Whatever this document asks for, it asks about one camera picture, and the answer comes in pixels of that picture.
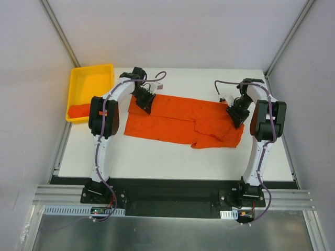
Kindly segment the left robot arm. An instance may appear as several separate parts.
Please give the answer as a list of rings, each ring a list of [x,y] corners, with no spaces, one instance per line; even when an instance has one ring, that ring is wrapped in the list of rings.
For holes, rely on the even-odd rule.
[[[82,190],[81,203],[105,204],[116,199],[107,182],[111,173],[112,140],[120,124],[119,105],[131,95],[135,98],[135,104],[149,115],[156,94],[151,87],[144,88],[144,84],[152,82],[157,88],[156,79],[148,80],[144,69],[134,67],[130,73],[123,72],[109,92],[91,99],[88,127],[94,139],[94,163]]]

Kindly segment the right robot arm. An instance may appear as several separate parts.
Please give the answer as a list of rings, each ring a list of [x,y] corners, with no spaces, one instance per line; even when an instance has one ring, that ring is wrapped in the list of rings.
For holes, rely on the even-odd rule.
[[[236,129],[248,118],[249,106],[255,104],[250,122],[252,150],[249,162],[236,190],[225,197],[227,205],[242,208],[263,196],[266,161],[272,146],[283,134],[287,104],[275,99],[261,79],[245,78],[237,88],[241,96],[226,109]]]

